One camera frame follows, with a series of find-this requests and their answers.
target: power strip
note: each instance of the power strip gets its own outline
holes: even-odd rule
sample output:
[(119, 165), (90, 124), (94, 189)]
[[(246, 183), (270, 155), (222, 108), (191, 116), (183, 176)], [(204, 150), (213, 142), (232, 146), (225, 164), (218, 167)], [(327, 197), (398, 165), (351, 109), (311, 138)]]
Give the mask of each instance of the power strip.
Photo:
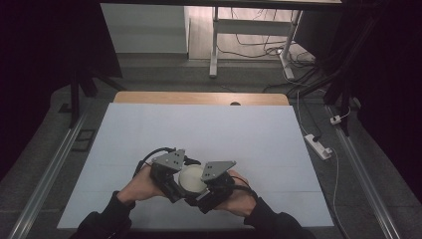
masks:
[(326, 159), (331, 158), (331, 153), (332, 153), (331, 148), (323, 147), (322, 144), (320, 144), (319, 141), (314, 141), (314, 138), (315, 137), (314, 137), (313, 134), (308, 134), (308, 135), (305, 136), (307, 143), (314, 149), (314, 151), (317, 153), (317, 155), (320, 157), (320, 159), (326, 160)]

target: gray floor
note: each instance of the gray floor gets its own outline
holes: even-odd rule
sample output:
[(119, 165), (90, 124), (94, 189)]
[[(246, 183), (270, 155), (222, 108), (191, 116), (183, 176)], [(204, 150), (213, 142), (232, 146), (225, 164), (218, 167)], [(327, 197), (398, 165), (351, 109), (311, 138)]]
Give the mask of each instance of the gray floor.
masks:
[[(191, 38), (199, 37), (195, 34), (191, 35)], [(227, 46), (236, 45), (234, 42), (236, 40), (233, 38), (227, 41), (230, 41), (230, 43), (226, 43)], [(202, 52), (195, 53), (198, 55), (197, 59), (208, 59), (208, 50), (197, 48), (198, 51), (203, 49)], [(276, 60), (270, 59), (270, 61), (261, 62), (238, 60), (220, 61), (218, 78), (211, 80), (208, 77), (208, 60), (188, 61), (171, 56), (143, 58), (119, 55), (123, 79), (116, 79), (116, 81), (130, 91), (239, 93), (260, 93), (267, 85), (286, 82), (281, 72), (281, 64)], [(294, 72), (300, 76), (305, 70), (294, 69)], [(116, 90), (101, 81), (96, 81), (96, 84), (100, 90), (99, 94), (94, 99), (83, 99), (83, 102), (91, 101), (93, 106), (82, 129), (99, 129), (107, 104), (112, 102), (117, 93)], [(280, 88), (269, 89), (267, 93), (284, 94), (291, 86), (285, 84)], [(321, 96), (322, 92), (320, 91), (307, 96), (305, 102), (310, 111), (306, 110), (304, 101), (300, 102), (300, 109), (304, 128), (308, 132), (317, 133), (312, 116), (323, 133), (320, 141), (325, 146), (334, 148), (338, 154), (339, 179), (336, 198), (338, 218), (350, 238), (384, 238), (373, 210), (339, 143), (335, 129), (327, 121), (328, 114), (321, 101)], [(46, 166), (65, 137), (70, 123), (70, 115), (59, 113), (59, 109), (62, 104), (69, 103), (69, 87), (60, 89), (52, 95), (51, 108), (44, 122), (22, 152), (15, 166), (0, 182), (0, 238), (6, 238), (9, 235)], [(290, 103), (297, 110), (296, 100), (290, 99)], [(357, 108), (353, 108), (350, 114), (350, 137), (358, 149), (373, 183), (387, 205), (402, 238), (422, 238), (422, 206), (420, 202), (409, 190), (376, 142), (361, 126), (356, 118), (356, 111)], [(78, 142), (74, 143), (73, 148), (81, 149), (85, 146), (83, 142)], [(327, 204), (332, 206), (336, 160), (321, 161), (310, 148), (308, 150)], [(72, 234), (68, 231), (57, 230), (56, 226), (87, 156), (88, 153), (83, 151), (73, 150), (70, 152), (28, 238), (68, 238)], [(317, 238), (342, 238), (337, 227), (311, 228), (311, 230)]]

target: black sleeve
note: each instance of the black sleeve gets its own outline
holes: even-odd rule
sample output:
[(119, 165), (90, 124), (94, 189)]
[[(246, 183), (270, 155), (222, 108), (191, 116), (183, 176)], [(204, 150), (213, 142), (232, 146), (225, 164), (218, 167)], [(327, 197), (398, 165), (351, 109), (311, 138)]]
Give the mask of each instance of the black sleeve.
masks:
[(287, 213), (275, 213), (260, 197), (257, 205), (249, 217), (245, 218), (245, 225), (251, 225), (263, 234), (263, 238), (283, 239), (315, 239), (310, 231)]
[(103, 213), (90, 213), (71, 239), (123, 238), (130, 229), (129, 213), (135, 203), (124, 205), (117, 199), (117, 193), (118, 191), (115, 191), (112, 194)]

